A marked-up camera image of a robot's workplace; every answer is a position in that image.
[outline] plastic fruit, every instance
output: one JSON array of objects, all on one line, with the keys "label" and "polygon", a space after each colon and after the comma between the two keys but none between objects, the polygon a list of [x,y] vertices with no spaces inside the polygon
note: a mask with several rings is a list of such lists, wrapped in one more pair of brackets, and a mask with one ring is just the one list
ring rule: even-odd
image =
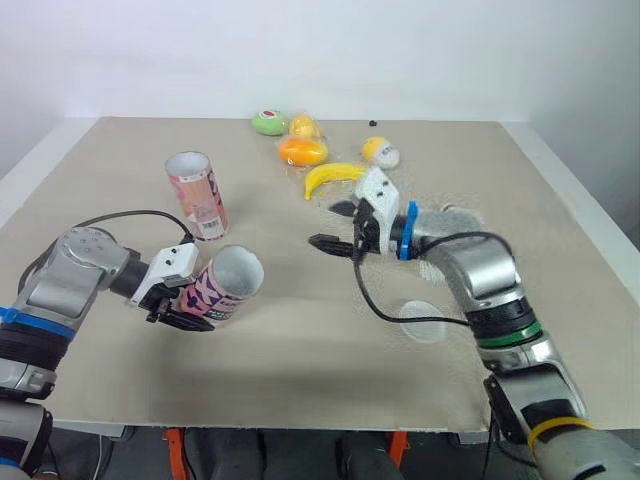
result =
[{"label": "plastic fruit", "polygon": [[298,137],[320,138],[322,130],[313,118],[307,114],[296,115],[289,124],[289,135]]},{"label": "plastic fruit", "polygon": [[251,118],[251,126],[263,135],[282,135],[289,119],[278,110],[262,110]]},{"label": "plastic fruit", "polygon": [[329,149],[321,140],[306,137],[287,137],[278,146],[280,158],[289,165],[309,167],[326,160]]},{"label": "plastic fruit", "polygon": [[311,194],[323,183],[335,181],[355,182],[365,172],[365,167],[351,163],[327,163],[314,168],[304,179],[304,199],[311,200]]},{"label": "plastic fruit", "polygon": [[400,153],[383,137],[367,138],[362,144],[362,156],[385,170],[400,163]]}]

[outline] can opening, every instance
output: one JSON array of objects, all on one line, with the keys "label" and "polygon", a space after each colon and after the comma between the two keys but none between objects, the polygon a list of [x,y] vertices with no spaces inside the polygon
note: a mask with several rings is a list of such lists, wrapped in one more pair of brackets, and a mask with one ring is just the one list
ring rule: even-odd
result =
[{"label": "can opening", "polygon": [[213,262],[213,276],[231,295],[246,297],[258,291],[264,269],[255,253],[239,245],[224,247]]},{"label": "can opening", "polygon": [[169,175],[190,177],[197,175],[209,166],[209,159],[200,152],[181,152],[171,157],[165,163]]}]

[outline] pink and purple can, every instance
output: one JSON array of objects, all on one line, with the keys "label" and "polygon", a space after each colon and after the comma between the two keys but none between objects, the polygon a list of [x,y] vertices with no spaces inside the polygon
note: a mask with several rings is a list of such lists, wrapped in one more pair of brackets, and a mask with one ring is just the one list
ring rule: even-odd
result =
[{"label": "pink and purple can", "polygon": [[255,295],[263,280],[264,269],[255,253],[240,245],[224,247],[185,288],[180,308],[218,325]]}]

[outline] green ring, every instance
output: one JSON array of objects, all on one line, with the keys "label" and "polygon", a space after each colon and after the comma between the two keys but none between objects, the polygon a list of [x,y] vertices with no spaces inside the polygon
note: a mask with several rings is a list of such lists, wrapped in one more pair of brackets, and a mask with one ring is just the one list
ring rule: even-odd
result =
[{"label": "green ring", "polygon": [[536,320],[531,325],[517,332],[513,332],[503,337],[495,338],[477,338],[478,346],[481,348],[500,348],[508,347],[514,343],[522,342],[530,337],[533,337],[542,330],[540,323]]}]

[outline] table edge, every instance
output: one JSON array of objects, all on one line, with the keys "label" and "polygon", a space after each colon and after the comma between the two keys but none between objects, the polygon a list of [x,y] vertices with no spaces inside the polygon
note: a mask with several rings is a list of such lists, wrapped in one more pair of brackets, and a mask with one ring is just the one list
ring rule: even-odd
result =
[{"label": "table edge", "polygon": [[525,122],[501,125],[640,305],[640,251],[533,128]]},{"label": "table edge", "polygon": [[97,117],[65,118],[0,179],[0,228],[95,125]]}]

